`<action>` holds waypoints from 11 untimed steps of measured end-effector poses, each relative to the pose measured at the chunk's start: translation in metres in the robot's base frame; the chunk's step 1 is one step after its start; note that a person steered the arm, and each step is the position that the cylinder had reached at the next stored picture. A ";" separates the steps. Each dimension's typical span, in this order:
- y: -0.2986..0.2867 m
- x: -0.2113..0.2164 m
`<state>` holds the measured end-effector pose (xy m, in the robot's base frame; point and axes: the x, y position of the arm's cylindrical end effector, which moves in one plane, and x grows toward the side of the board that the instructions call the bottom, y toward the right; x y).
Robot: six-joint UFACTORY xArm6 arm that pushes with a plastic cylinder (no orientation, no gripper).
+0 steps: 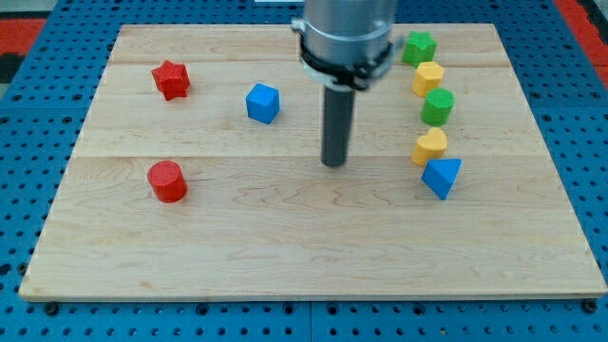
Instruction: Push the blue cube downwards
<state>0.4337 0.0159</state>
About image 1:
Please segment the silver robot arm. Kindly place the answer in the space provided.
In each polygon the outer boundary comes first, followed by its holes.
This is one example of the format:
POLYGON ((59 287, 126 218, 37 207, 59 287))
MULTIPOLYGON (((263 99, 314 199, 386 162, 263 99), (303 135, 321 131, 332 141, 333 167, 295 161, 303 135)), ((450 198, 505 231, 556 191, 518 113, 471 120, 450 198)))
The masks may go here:
POLYGON ((307 0, 292 20, 300 61, 311 78, 338 92, 364 91, 390 70, 404 44, 391 41, 397 0, 307 0))

